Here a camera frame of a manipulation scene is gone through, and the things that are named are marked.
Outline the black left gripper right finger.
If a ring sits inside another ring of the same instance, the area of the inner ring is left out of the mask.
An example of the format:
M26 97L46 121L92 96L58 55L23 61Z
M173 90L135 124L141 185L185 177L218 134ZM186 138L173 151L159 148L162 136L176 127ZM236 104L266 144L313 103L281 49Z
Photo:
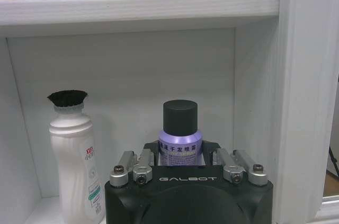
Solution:
M244 150L229 153L215 142L203 141L202 154L206 165L221 166L223 178L231 184L240 184L244 176L253 185L267 185L264 165L255 162Z

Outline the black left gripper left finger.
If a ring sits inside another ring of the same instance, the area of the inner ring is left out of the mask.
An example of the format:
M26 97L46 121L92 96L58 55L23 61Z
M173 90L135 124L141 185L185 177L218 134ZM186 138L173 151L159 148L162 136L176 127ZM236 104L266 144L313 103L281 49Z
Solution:
M110 174L112 186L125 186L130 180L142 186L153 178L153 167L158 165L159 145L153 141L144 145L140 155L125 151Z

